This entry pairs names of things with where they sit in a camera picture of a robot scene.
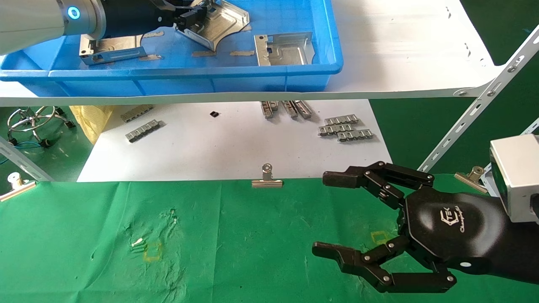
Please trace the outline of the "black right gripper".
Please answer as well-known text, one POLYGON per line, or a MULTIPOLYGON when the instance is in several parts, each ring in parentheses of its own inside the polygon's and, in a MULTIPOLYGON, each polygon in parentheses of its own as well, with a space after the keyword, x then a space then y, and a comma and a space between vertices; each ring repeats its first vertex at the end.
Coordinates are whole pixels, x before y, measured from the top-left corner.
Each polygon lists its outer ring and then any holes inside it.
POLYGON ((364 188, 391 209, 403 208, 409 239, 398 236, 367 252, 315 242, 313 255, 334 260, 342 273, 366 280, 381 293, 445 293, 457 282, 447 268, 537 284, 537 223, 512 222, 496 197, 437 191, 431 188, 434 180, 433 175, 383 161, 324 172, 325 186, 364 188), (405 199, 396 185, 418 191, 405 199), (381 267, 407 249, 431 272, 391 274, 381 267))

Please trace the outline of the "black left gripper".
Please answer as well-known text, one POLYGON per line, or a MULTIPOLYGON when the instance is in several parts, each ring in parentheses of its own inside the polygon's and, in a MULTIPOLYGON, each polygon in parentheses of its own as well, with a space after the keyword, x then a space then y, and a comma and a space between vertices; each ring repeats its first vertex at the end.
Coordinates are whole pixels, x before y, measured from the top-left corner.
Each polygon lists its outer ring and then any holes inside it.
POLYGON ((200 25, 208 0, 103 0, 104 38, 138 36, 173 23, 179 31, 200 25))

